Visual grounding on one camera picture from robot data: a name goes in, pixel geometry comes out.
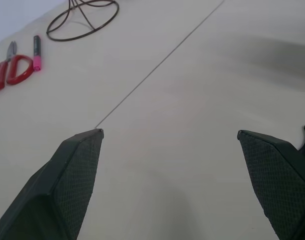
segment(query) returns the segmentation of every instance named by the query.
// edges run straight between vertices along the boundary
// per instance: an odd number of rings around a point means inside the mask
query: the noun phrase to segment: white table surface
[[[219,3],[124,0],[97,34],[44,38],[42,71],[0,92],[0,217],[64,139],[94,128]],[[0,61],[11,40],[32,55],[64,8],[2,41]],[[305,0],[227,0],[99,125],[78,239],[276,240],[237,132],[299,147],[304,124]]]

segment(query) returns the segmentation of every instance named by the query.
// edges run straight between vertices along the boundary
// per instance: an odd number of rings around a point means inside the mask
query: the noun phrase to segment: pink marker
[[[42,69],[41,38],[38,35],[33,37],[33,69],[35,72]]]

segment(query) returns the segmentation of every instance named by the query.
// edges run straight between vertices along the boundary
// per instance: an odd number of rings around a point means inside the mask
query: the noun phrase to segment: textured gripper pad
[[[100,136],[84,140],[75,151],[54,190],[54,202],[71,239],[77,239],[93,193]]]
[[[305,182],[270,143],[239,134],[253,190],[280,240],[292,240],[305,217]]]

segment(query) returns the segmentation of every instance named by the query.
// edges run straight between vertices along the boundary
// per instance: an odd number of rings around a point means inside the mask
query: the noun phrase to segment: wire ring
[[[69,6],[68,6],[68,9],[64,12],[62,12],[61,14],[59,14],[57,17],[55,17],[54,20],[51,21],[51,23],[49,24],[49,26],[47,27],[47,30],[46,30],[46,34],[47,34],[47,37],[50,39],[50,40],[53,40],[53,41],[56,41],[56,42],[68,42],[68,41],[73,41],[73,40],[77,40],[77,39],[81,39],[83,37],[86,37],[90,34],[93,34],[95,32],[97,32],[98,30],[102,29],[103,27],[107,26],[118,14],[119,12],[119,4],[118,2],[116,2],[115,0],[90,0],[90,1],[83,1],[83,0],[80,0],[82,3],[81,4],[78,4],[77,6],[74,4],[74,0],[72,0],[72,4],[73,6],[71,6],[71,0],[68,0],[69,1]],[[95,3],[95,2],[108,2],[107,4],[104,4],[104,5],[93,5],[91,3]],[[75,36],[75,37],[70,37],[70,38],[54,38],[52,36],[50,36],[50,33],[51,32],[54,32],[55,30],[59,29],[67,20],[68,16],[69,16],[69,13],[71,10],[74,10],[76,8],[79,8],[79,10],[81,11],[81,13],[84,15],[83,11],[81,10],[81,6],[83,5],[88,5],[88,6],[91,6],[91,7],[97,7],[97,8],[101,8],[101,7],[106,7],[106,6],[109,6],[109,5],[112,5],[114,4],[116,6],[116,12],[114,13],[114,15],[108,20],[106,21],[103,25],[97,27],[97,28],[94,28],[93,30],[87,32],[87,33],[84,33],[82,35],[79,35],[79,36]],[[63,16],[64,14],[67,14],[65,19],[63,20],[63,22],[61,24],[59,24],[57,27],[55,27],[54,29],[50,29],[52,27],[52,25],[61,17]]]

